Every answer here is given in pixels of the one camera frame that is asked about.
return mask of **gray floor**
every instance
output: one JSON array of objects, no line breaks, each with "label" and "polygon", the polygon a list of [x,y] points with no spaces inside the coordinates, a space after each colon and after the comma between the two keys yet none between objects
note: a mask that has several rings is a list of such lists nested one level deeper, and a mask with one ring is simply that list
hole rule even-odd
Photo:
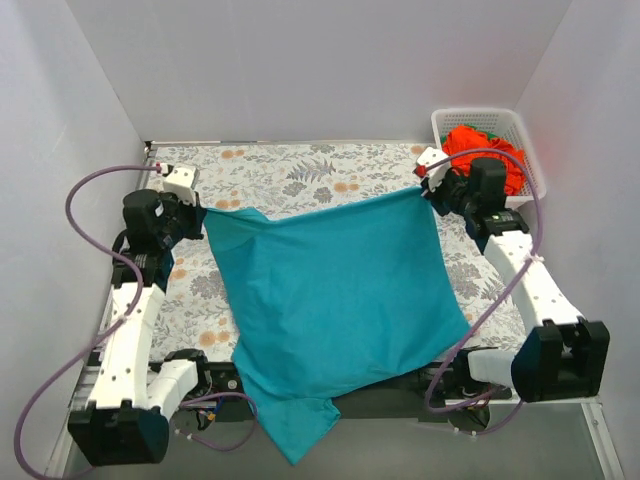
[{"label": "gray floor", "polygon": [[[492,407],[493,421],[511,405]],[[233,442],[248,424],[216,424],[206,436]],[[86,465],[77,451],[68,472]],[[412,419],[342,420],[291,467],[261,430],[242,449],[218,453],[173,437],[160,465],[104,467],[91,480],[153,479],[600,479],[580,404],[525,405],[488,437],[433,431]]]}]

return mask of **laundry basket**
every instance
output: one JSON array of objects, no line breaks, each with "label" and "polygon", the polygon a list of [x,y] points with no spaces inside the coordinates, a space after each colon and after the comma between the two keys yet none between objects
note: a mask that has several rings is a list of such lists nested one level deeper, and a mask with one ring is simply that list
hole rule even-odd
[{"label": "laundry basket", "polygon": [[[522,120],[514,111],[506,108],[446,108],[433,112],[431,124],[438,148],[442,148],[441,136],[448,135],[458,125],[471,125],[504,138],[518,150],[524,150],[525,167],[533,180],[533,188],[540,198],[546,195],[547,186],[538,159]],[[515,209],[531,200],[531,186],[526,183],[517,195],[507,197],[507,207]]]}]

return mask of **blue cloth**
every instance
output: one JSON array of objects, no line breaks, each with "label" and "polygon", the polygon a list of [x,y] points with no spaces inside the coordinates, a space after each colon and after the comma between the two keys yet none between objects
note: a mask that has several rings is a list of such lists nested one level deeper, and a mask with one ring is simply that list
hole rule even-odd
[{"label": "blue cloth", "polygon": [[240,331],[233,361],[297,463],[338,421],[331,398],[424,366],[468,330],[419,188],[271,221],[210,209]]}]

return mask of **floral fabric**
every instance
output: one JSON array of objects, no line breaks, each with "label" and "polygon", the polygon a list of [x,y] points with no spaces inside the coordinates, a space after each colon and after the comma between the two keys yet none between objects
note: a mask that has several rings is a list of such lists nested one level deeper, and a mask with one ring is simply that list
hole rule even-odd
[{"label": "floral fabric", "polygon": [[[284,218],[371,198],[416,185],[412,170],[423,146],[323,144],[161,147],[156,160],[197,167],[196,190],[205,207],[255,207]],[[147,187],[160,188],[151,177]],[[437,218],[442,252],[458,302],[473,323],[504,288],[455,215]],[[156,322],[151,360],[199,348],[210,361],[229,361],[238,332],[215,260],[204,241],[182,241]],[[508,300],[470,345],[517,349],[524,341],[520,315]]]}]

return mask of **red cloth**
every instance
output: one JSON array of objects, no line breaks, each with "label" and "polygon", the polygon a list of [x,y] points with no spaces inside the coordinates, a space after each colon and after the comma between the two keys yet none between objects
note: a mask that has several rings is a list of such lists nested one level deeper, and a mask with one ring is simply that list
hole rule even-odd
[{"label": "red cloth", "polygon": [[[516,150],[513,145],[499,137],[493,137],[489,140],[486,133],[479,132],[467,125],[459,125],[451,130],[449,135],[447,135],[446,142],[442,146],[442,150],[447,155],[453,155],[454,153],[469,150],[471,148],[495,148],[497,150],[502,150],[503,152],[510,153],[516,157],[522,165],[525,164],[524,150]],[[491,157],[502,160],[502,162],[507,166],[507,182],[504,186],[504,193],[507,195],[516,195],[520,191],[526,180],[524,174],[518,167],[498,154],[473,153],[465,155],[453,160],[451,162],[451,166],[460,169],[465,173],[465,175],[469,175],[469,171],[471,170],[471,161],[478,157]]]}]

